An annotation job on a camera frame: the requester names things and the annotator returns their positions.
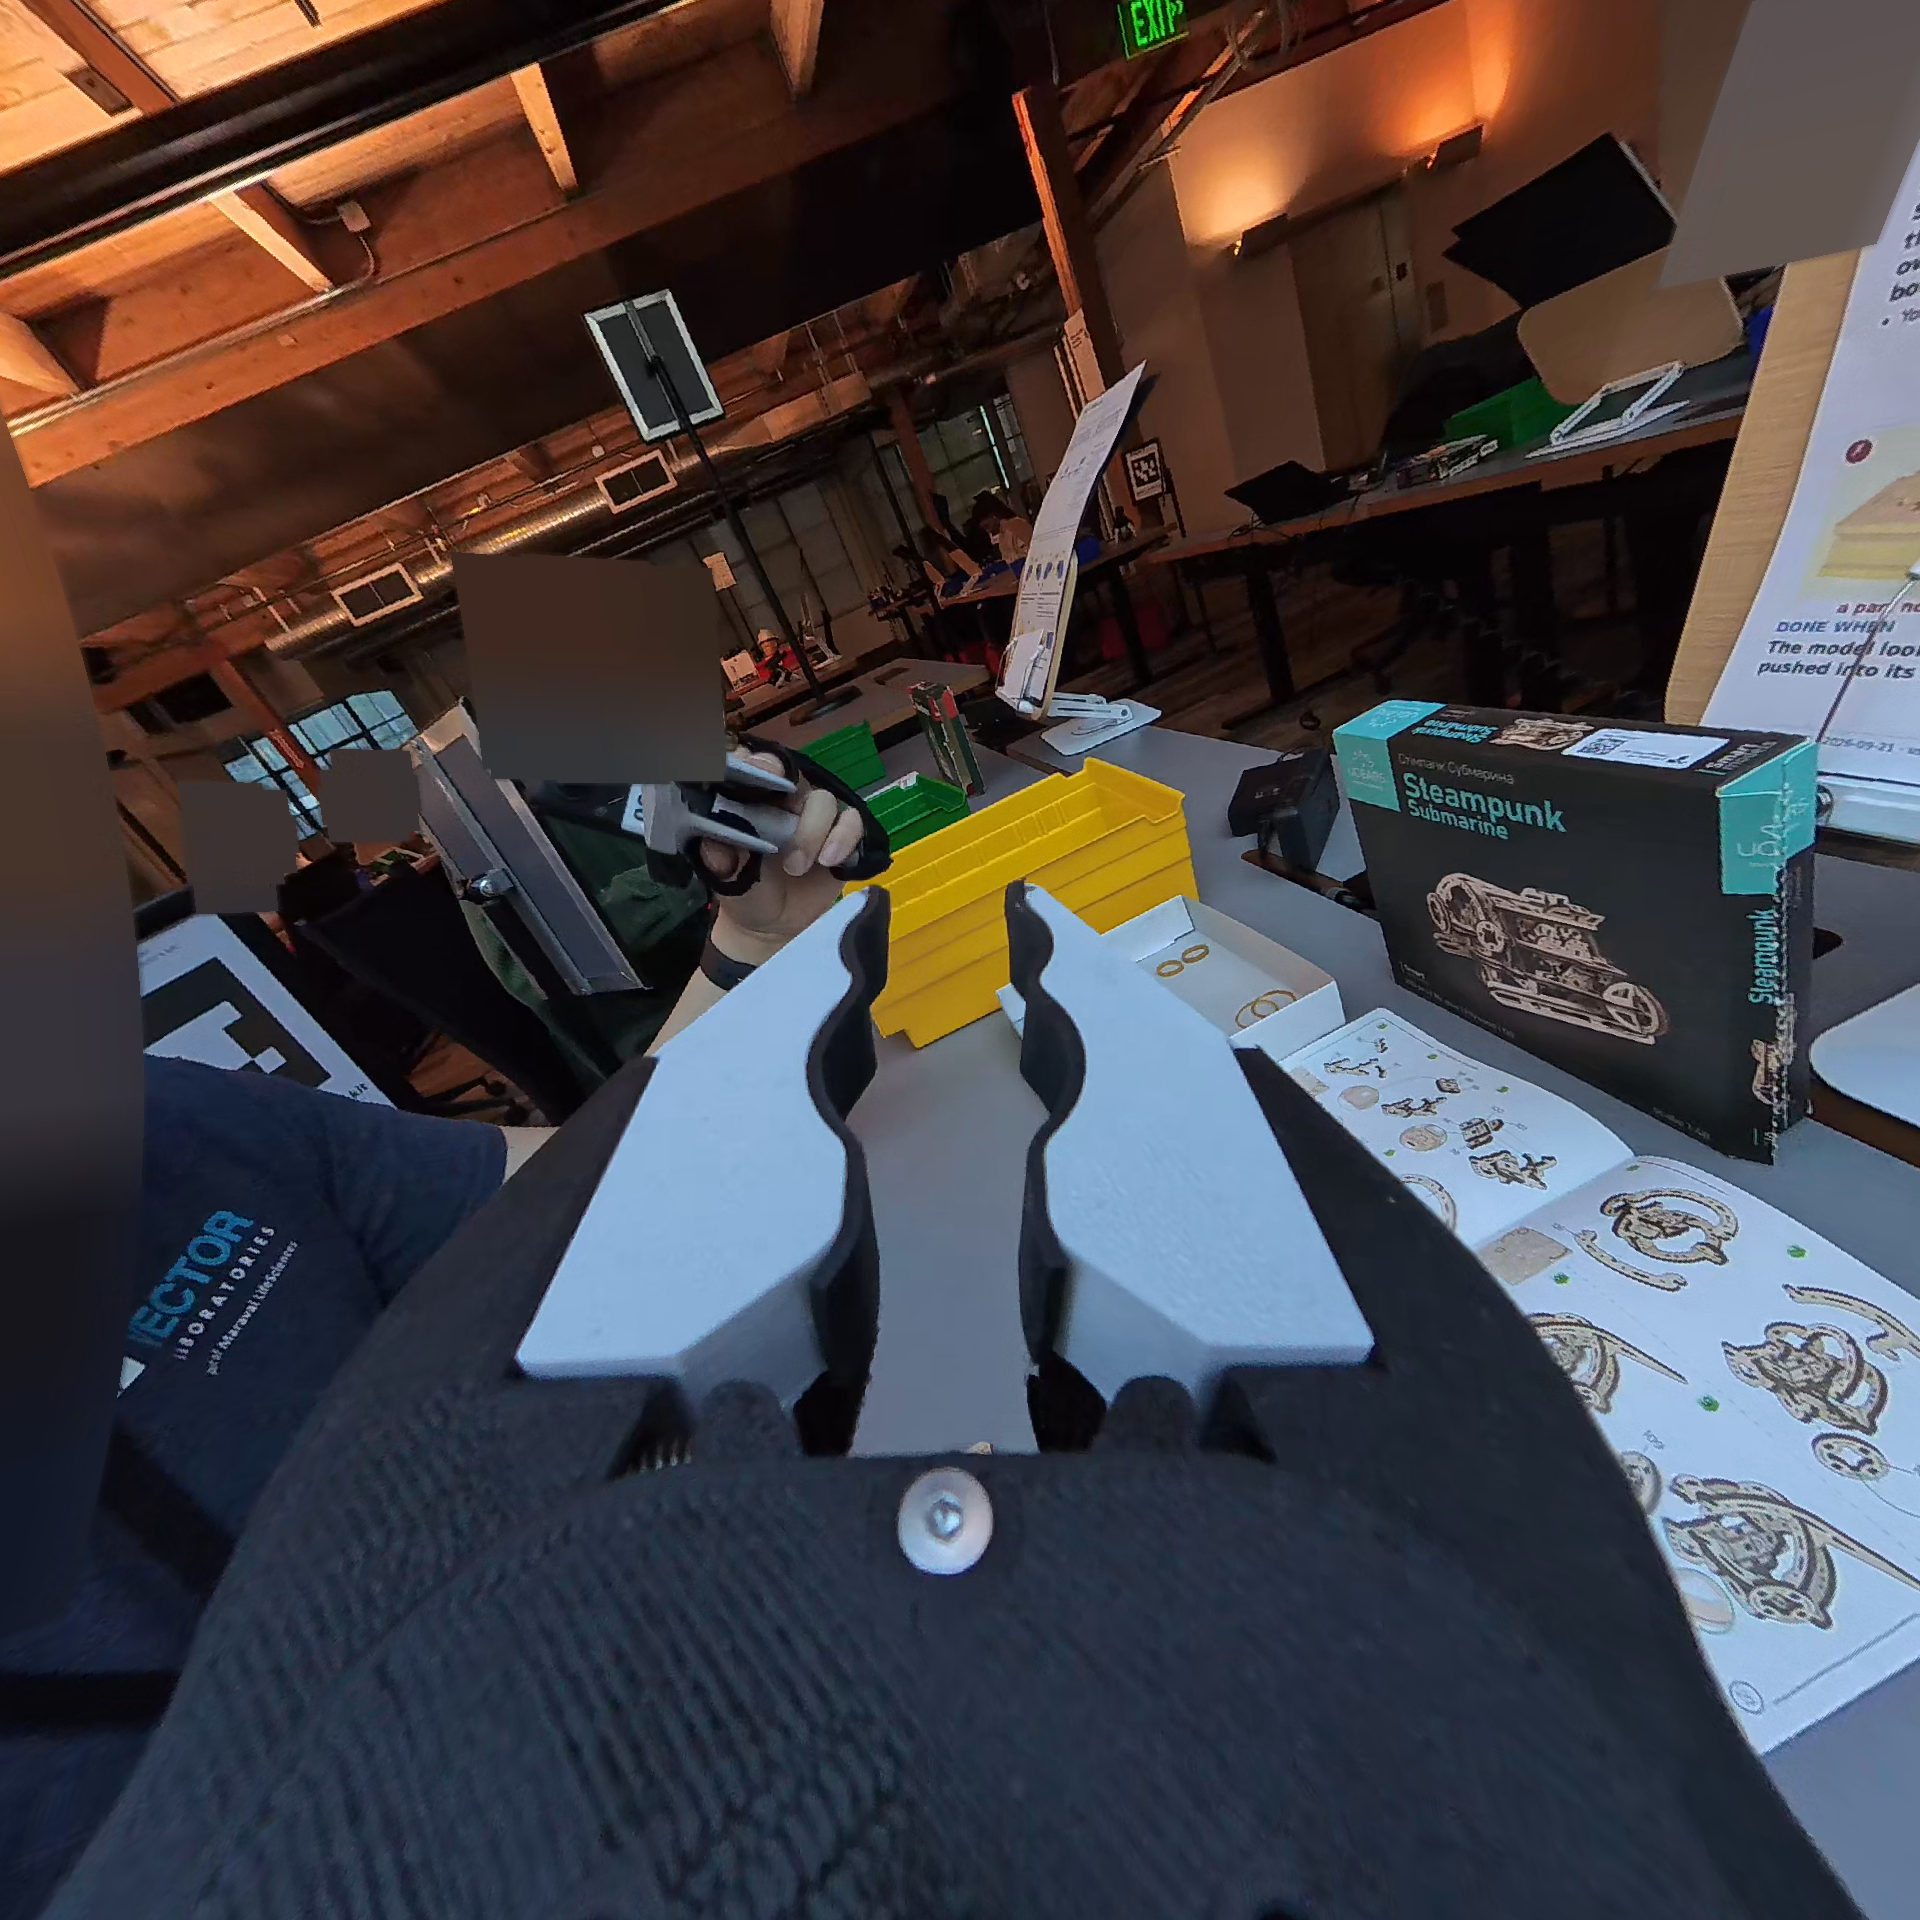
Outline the black electronic device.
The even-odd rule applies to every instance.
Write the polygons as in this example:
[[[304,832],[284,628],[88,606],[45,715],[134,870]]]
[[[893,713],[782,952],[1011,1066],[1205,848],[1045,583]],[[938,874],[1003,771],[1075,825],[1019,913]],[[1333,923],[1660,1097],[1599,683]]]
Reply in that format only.
[[[1334,755],[1324,746],[1291,747],[1243,771],[1226,806],[1226,830],[1292,868],[1315,871],[1341,809]]]

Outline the white stand base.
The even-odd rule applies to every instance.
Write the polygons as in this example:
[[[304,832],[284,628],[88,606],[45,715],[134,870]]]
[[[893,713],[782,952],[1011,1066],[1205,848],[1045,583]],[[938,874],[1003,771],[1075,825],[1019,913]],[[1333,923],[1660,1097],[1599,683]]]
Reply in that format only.
[[[1919,1168],[1920,985],[1852,1014],[1815,1038],[1813,1118]]]

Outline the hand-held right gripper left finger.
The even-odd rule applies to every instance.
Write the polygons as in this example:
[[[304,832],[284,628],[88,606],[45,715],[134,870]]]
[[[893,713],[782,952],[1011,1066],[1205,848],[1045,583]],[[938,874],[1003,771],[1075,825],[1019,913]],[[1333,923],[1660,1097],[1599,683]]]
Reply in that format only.
[[[837,902],[656,1055],[517,1349],[535,1379],[855,1395],[880,1307],[848,1118],[876,1072],[890,898]]]

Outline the person's navy shirt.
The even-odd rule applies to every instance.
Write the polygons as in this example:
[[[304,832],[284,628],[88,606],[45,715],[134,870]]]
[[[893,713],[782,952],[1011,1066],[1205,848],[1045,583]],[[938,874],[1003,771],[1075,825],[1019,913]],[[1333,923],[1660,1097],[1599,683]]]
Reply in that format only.
[[[4,1637],[4,1916],[36,1916],[72,1870],[287,1452],[511,1158],[487,1122],[146,1058],[123,1379],[85,1570],[57,1618]]]

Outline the curved pale wooden board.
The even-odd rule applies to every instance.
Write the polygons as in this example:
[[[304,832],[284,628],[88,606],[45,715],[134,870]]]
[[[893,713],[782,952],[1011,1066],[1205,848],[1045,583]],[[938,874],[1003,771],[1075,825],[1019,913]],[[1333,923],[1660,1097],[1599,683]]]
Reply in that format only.
[[[1745,347],[1727,282],[1664,290],[1666,259],[1669,250],[1648,251],[1518,316],[1518,343],[1559,403],[1575,407],[1620,378],[1669,363],[1693,369]]]

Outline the black light stand pole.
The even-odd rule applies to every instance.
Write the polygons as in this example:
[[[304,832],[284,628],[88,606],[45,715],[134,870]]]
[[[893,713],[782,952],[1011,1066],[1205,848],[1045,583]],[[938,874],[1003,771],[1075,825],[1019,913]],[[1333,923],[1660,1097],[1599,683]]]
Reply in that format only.
[[[733,497],[733,491],[729,489],[729,483],[726,483],[724,477],[718,473],[718,469],[716,469],[716,466],[715,466],[715,462],[713,462],[713,456],[708,453],[708,448],[707,448],[707,442],[705,442],[700,430],[699,430],[690,419],[687,419],[684,415],[681,417],[679,423],[681,423],[681,430],[682,430],[687,442],[692,444],[692,451],[694,451],[694,456],[697,456],[697,460],[699,460],[699,466],[700,466],[707,482],[710,483],[713,491],[715,491],[716,497],[718,497],[718,503],[720,503],[720,507],[723,507],[723,513],[724,513],[729,525],[733,528],[734,539],[738,539],[738,544],[740,544],[742,556],[744,556],[744,559],[747,559],[747,564],[748,564],[748,571],[751,571],[753,578],[756,579],[756,583],[758,583],[758,588],[760,588],[760,591],[762,591],[762,597],[767,599],[770,612],[775,612],[776,626],[779,626],[779,631],[781,631],[781,639],[784,642],[784,647],[792,653],[795,662],[799,663],[799,672],[800,672],[802,682],[804,682],[804,686],[806,686],[806,690],[809,690],[809,693],[811,693],[811,699],[804,703],[804,707],[797,707],[795,718],[814,719],[814,718],[827,718],[827,715],[833,713],[833,712],[844,709],[844,707],[850,703],[853,693],[850,693],[847,687],[840,687],[840,690],[830,690],[830,687],[827,687],[827,686],[823,683],[820,675],[816,673],[814,663],[812,663],[812,660],[811,660],[811,656],[809,656],[809,652],[806,652],[804,639],[800,638],[795,622],[791,619],[791,616],[788,616],[788,612],[786,612],[786,608],[784,608],[784,603],[782,603],[782,599],[781,599],[781,594],[779,594],[779,590],[775,588],[775,583],[772,583],[772,579],[770,579],[770,575],[769,575],[769,571],[767,571],[767,568],[765,568],[765,564],[762,564],[762,559],[760,559],[760,556],[758,556],[758,550],[756,550],[756,546],[755,546],[753,536],[748,533],[748,528],[747,528],[747,523],[744,523],[744,518],[740,515],[738,507],[736,507],[736,502],[734,502],[734,497]]]

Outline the white printed instruction sheet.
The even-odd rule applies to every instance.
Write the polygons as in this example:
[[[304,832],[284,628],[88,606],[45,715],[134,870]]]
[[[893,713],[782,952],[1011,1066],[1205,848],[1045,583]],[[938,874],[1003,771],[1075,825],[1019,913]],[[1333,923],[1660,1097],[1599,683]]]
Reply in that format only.
[[[1919,783],[1919,164],[1860,255],[1784,528],[1707,719]]]
[[[997,686],[1001,702],[1022,715],[1045,715],[1052,699],[1079,579],[1083,522],[1139,403],[1144,372],[1146,365],[1139,363],[1083,407],[1034,522]]]

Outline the person's left hand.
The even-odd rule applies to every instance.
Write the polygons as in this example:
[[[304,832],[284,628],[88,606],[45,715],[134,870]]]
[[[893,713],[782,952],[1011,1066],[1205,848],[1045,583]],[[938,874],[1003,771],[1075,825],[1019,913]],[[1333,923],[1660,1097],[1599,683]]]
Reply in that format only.
[[[825,774],[781,750],[738,740],[723,780],[684,796],[700,825],[688,858],[742,923],[772,925],[833,902],[867,850],[867,816]]]

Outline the black fabric flag panel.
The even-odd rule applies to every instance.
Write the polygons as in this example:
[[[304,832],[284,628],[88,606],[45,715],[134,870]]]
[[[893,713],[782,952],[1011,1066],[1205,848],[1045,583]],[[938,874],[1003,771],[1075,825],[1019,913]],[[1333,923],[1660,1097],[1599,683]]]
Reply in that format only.
[[[1666,250],[1675,229],[1645,162],[1602,134],[1460,222],[1443,258],[1529,309]]]

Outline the long dark workbench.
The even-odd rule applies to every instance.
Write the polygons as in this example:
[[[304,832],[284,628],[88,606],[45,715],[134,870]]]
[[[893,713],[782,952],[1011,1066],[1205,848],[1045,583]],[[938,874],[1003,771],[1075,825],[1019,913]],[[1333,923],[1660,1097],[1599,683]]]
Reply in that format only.
[[[1387,656],[1355,656],[1316,679],[1295,668],[1278,578],[1319,564],[1370,568],[1403,597],[1405,631],[1458,634],[1471,699],[1497,707],[1585,702],[1562,653],[1553,533],[1565,523],[1622,525],[1625,575],[1639,631],[1635,663],[1607,690],[1669,686],[1735,442],[1745,396],[1697,396],[1669,415],[1585,445],[1539,444],[1417,488],[1358,491],[1312,513],[1226,536],[1185,539],[1155,564],[1245,585],[1263,699],[1222,718],[1240,731],[1278,713],[1312,713],[1348,678],[1389,686]]]

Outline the white folding frame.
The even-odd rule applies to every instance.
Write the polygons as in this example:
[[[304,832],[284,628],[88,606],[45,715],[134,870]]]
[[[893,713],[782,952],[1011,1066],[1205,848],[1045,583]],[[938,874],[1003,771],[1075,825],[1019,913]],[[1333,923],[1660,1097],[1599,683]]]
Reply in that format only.
[[[1669,394],[1685,372],[1686,365],[1675,359],[1604,384],[1553,426],[1549,444],[1562,448],[1607,439],[1630,430],[1645,417],[1670,415],[1680,407],[1680,401],[1669,399]]]

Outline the open white cardboard box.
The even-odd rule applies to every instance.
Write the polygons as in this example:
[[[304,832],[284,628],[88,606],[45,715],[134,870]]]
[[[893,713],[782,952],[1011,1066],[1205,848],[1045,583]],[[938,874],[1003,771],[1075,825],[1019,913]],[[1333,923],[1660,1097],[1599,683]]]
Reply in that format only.
[[[1255,1058],[1284,1062],[1344,1022],[1331,972],[1173,896],[1096,931],[1032,882],[1007,891],[1021,1068],[1045,1097],[1155,1110],[1229,1103]]]

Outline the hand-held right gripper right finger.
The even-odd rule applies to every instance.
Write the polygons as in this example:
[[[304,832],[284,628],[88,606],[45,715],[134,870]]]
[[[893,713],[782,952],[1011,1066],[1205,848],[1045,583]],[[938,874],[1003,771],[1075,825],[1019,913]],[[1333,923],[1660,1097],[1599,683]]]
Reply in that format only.
[[[1021,1214],[1034,1363],[1099,1394],[1377,1348],[1234,1044],[1029,879],[1005,898],[1021,1074],[1047,1107]]]

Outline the yellow plastic bin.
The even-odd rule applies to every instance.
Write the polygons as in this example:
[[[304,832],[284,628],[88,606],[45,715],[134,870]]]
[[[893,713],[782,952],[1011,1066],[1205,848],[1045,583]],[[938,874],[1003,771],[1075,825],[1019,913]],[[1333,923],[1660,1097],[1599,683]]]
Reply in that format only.
[[[1011,982],[1005,898],[1029,879],[1094,931],[1195,896],[1185,794],[1090,760],[1039,780],[899,851],[879,882],[890,896],[883,1035],[915,1046],[997,1011]]]

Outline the small upright kit box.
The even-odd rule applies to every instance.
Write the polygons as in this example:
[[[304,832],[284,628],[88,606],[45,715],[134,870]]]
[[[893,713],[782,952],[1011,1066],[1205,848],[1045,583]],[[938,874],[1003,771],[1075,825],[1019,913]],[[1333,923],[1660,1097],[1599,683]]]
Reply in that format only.
[[[934,776],[971,799],[982,798],[989,791],[989,780],[980,769],[972,733],[962,719],[952,686],[925,679],[913,683],[911,697],[934,762]]]

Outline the white tablet stand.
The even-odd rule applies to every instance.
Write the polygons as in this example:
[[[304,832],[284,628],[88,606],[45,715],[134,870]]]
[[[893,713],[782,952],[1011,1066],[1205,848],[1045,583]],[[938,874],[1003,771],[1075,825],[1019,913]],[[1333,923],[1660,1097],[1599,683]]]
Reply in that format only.
[[[1040,744],[1056,755],[1088,755],[1160,718],[1160,707],[1139,697],[1056,690],[1043,715]]]

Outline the open model instruction booklet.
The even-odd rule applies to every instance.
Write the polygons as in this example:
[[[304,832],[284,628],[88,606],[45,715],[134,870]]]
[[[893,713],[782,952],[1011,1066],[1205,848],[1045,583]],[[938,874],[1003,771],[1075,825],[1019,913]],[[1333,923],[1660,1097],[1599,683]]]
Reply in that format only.
[[[1759,1752],[1917,1662],[1915,1296],[1387,1009],[1282,1066],[1541,1335]]]

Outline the black teal model kit box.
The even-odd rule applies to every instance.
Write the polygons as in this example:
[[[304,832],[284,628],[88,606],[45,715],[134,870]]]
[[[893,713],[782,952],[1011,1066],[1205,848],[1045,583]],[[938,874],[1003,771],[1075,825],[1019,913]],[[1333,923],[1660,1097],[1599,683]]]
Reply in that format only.
[[[1333,742],[1405,990],[1777,1158],[1813,1100],[1813,740],[1392,699]]]

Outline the square light panel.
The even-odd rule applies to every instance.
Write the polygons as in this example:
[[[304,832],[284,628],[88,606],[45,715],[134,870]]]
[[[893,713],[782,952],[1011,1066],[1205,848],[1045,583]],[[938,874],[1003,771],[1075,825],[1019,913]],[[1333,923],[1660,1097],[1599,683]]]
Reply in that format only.
[[[646,444],[724,417],[679,299],[661,290],[585,313],[588,335]]]

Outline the wooden sheet holder board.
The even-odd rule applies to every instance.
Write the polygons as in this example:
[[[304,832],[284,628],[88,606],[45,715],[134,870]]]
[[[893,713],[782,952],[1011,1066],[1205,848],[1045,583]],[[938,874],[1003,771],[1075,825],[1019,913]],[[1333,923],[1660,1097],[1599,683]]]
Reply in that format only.
[[[1765,583],[1860,259],[1833,251],[1784,272],[1669,675],[1669,721],[1703,719]]]

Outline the black white marker board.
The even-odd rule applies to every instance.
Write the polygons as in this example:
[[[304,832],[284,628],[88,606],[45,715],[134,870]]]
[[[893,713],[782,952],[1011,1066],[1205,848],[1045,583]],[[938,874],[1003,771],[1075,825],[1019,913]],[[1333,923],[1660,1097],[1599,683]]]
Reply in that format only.
[[[188,915],[136,939],[145,1051],[388,1105],[388,1096],[242,934]]]

